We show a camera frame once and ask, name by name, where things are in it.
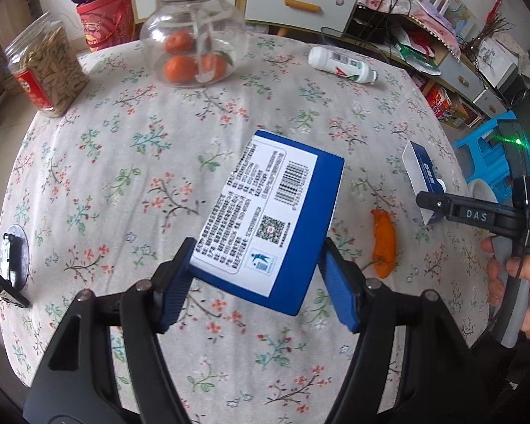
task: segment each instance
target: green light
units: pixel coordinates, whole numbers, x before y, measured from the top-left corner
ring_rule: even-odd
[[[496,138],[497,140],[500,140],[501,142],[513,143],[518,146],[526,147],[526,142],[520,138],[504,138],[497,134],[492,134],[492,137]]]

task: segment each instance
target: orange object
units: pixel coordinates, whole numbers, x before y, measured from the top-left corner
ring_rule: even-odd
[[[174,56],[165,64],[165,77],[174,84],[192,81],[196,72],[196,62],[191,56]]]
[[[78,5],[77,12],[92,52],[133,41],[131,0],[93,0]]]
[[[178,31],[165,39],[165,50],[169,54],[189,52],[194,47],[194,40],[190,33]]]
[[[300,0],[285,0],[285,6],[301,9],[301,11],[308,11],[309,13],[319,13],[322,10],[322,8],[316,4],[306,3]]]
[[[375,221],[373,235],[373,265],[381,279],[385,279],[397,265],[397,235],[390,214],[382,208],[371,211]]]
[[[228,71],[228,63],[220,54],[206,54],[202,56],[202,72],[211,72],[214,70],[213,80],[219,80]]]

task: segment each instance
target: barcode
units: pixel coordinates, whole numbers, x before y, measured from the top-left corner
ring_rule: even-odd
[[[302,165],[289,161],[287,168],[283,173],[281,184],[278,186],[275,199],[284,204],[294,206],[297,203],[297,196],[300,193],[300,188],[304,185],[308,169]]]
[[[341,54],[338,54],[336,52],[332,52],[332,59],[338,62],[342,62],[343,64],[349,64],[349,58],[346,56],[342,56]]]

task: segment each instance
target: blue box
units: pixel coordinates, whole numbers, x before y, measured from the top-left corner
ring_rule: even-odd
[[[417,143],[408,141],[402,153],[402,162],[405,165],[410,178],[410,183],[414,189],[414,195],[425,191],[427,193],[444,194],[445,184],[434,175],[434,165],[426,148]],[[420,209],[424,225],[441,221],[444,215],[438,212],[422,208]]]
[[[343,163],[257,131],[205,223],[191,273],[244,300],[298,314],[334,214]]]

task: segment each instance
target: round table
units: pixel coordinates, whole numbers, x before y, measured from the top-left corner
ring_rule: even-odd
[[[239,70],[200,89],[156,83],[138,43],[91,53],[82,58],[90,83],[67,114],[35,116],[0,220],[0,237],[17,223],[29,240],[23,293],[31,307],[0,301],[4,343],[25,384],[78,291],[126,290],[171,259],[185,237],[198,237],[257,129],[345,158],[329,236],[346,259],[360,267],[371,261],[371,210],[384,208],[399,247],[385,283],[410,294],[436,289],[469,343],[486,326],[479,233],[446,221],[424,226],[402,164],[408,140],[425,145],[448,192],[467,195],[452,148],[407,73],[365,58],[379,79],[356,84],[308,66],[310,45],[247,39]],[[179,322],[160,337],[188,414],[204,424],[322,423],[356,341],[318,271],[297,317],[195,280]],[[400,376],[400,330],[396,341],[382,409],[392,405]],[[136,409],[116,328],[112,351],[122,402]]]

